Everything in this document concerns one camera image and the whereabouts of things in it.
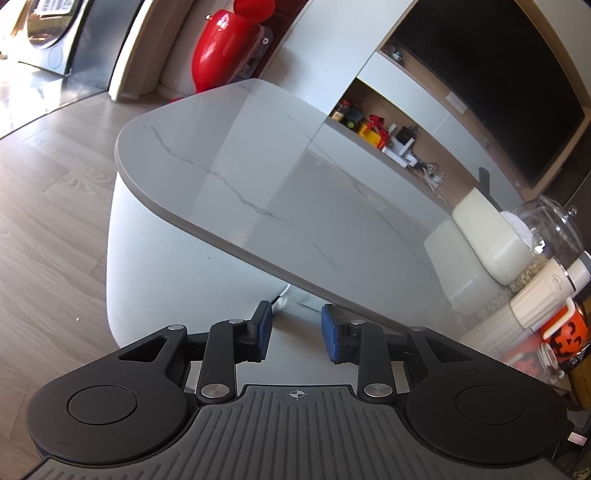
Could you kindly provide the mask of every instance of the black screen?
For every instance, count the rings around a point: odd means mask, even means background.
[[[514,0],[419,0],[394,39],[467,104],[530,183],[583,119],[560,64]]]

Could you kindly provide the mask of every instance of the wooden floor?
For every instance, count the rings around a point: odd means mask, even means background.
[[[164,101],[106,94],[0,140],[0,480],[39,457],[27,434],[41,385],[113,351],[105,265],[121,128]]]

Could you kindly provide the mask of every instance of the glass canister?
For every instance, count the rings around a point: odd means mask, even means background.
[[[532,251],[536,256],[528,268],[509,285],[516,294],[540,272],[549,259],[555,258],[564,268],[569,268],[583,253],[584,247],[581,233],[573,221],[576,208],[566,211],[555,200],[540,195],[517,207],[513,213],[530,229],[533,235]]]

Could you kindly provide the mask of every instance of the metal screw cap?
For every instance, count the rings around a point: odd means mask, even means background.
[[[389,395],[392,395],[394,390],[390,385],[386,385],[385,383],[370,383],[366,385],[363,389],[366,395],[373,397],[373,398],[384,398]]]
[[[230,393],[230,389],[221,383],[210,383],[201,389],[201,395],[207,398],[222,398]]]

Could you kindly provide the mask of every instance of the cable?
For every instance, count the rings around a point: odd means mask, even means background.
[[[440,176],[439,182],[433,180],[433,177],[435,177],[437,174],[439,174]],[[447,203],[447,201],[437,191],[443,182],[443,177],[445,176],[445,172],[439,168],[439,165],[437,165],[436,163],[423,164],[423,176],[425,183],[429,185],[433,193],[437,195],[445,203]]]

